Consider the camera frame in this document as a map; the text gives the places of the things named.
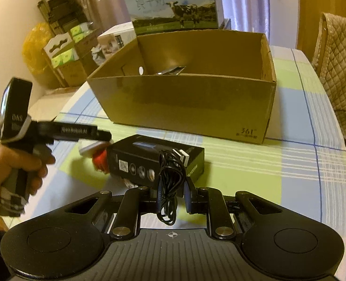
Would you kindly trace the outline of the person's left hand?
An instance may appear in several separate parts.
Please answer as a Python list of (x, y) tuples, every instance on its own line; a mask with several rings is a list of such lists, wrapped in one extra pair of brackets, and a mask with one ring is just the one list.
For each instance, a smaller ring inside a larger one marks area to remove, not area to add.
[(55, 157), (49, 148), (48, 153), (48, 157), (41, 160), (39, 157), (23, 150), (0, 145), (0, 195), (1, 185), (9, 177), (13, 169), (22, 169), (34, 174), (29, 184), (29, 193), (36, 195), (43, 184), (43, 178), (48, 174), (47, 165), (55, 163)]

